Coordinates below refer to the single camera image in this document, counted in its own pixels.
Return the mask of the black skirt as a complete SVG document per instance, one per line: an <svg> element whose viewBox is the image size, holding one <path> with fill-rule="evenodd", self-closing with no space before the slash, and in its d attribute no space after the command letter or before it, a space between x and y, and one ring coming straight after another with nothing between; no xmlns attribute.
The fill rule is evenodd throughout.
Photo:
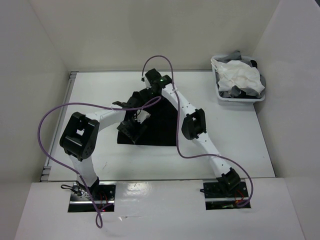
<svg viewBox="0 0 320 240"><path fill-rule="evenodd" d="M159 101L160 112L149 112L150 117L142 124L147 125L147 129L140 138L138 144L121 145L144 145L144 146L176 146L176 130L178 112L175 107L164 97ZM136 113L141 110L126 111L123 121L135 118Z"/></svg>

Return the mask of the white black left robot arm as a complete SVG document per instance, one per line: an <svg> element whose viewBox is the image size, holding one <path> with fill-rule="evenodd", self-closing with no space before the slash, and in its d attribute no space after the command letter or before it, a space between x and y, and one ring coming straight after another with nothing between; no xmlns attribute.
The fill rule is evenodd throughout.
<svg viewBox="0 0 320 240"><path fill-rule="evenodd" d="M71 115L59 144L71 159L77 186L88 200L97 198L100 193L100 180L92 161L99 131L119 123L118 131L135 143L147 129L146 122L150 116L145 110L115 109Z"/></svg>

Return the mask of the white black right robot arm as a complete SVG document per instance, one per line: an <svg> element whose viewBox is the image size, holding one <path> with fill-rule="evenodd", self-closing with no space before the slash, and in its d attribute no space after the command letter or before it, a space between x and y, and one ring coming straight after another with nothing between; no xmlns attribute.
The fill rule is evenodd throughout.
<svg viewBox="0 0 320 240"><path fill-rule="evenodd" d="M142 80L146 87L132 93L126 102L115 105L127 109L117 127L117 143L178 147L178 133L204 150L217 179L215 194L231 196L241 182L239 174L219 153L207 133L205 111L195 108L174 86L173 79L149 70Z"/></svg>

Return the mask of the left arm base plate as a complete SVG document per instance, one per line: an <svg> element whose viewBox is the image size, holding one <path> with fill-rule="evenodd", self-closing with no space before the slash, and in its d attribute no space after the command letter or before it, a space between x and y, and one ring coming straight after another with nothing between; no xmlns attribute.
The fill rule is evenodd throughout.
<svg viewBox="0 0 320 240"><path fill-rule="evenodd" d="M88 193L77 186L74 182L72 185L62 184L63 190L70 191L69 213L87 213L95 212L95 208L90 200ZM115 208L116 183L102 181L99 190L94 194L94 202L102 212L113 212Z"/></svg>

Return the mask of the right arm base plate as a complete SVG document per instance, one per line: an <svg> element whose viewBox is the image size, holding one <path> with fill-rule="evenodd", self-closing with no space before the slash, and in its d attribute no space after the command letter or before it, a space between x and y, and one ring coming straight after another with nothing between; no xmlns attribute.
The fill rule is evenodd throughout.
<svg viewBox="0 0 320 240"><path fill-rule="evenodd" d="M244 181L230 193L223 193L217 181L204 181L199 190L204 195L206 210L250 209L251 203L239 206L249 198L247 185Z"/></svg>

